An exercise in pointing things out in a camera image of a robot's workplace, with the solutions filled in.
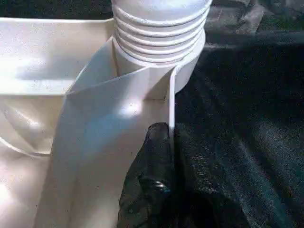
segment black cloth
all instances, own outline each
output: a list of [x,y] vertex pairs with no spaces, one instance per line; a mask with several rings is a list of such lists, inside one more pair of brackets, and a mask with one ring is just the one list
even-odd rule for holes
[[[295,44],[202,53],[176,94],[174,153],[166,124],[150,128],[118,227],[304,227],[303,53]],[[124,202],[138,198],[144,216],[126,216]]]

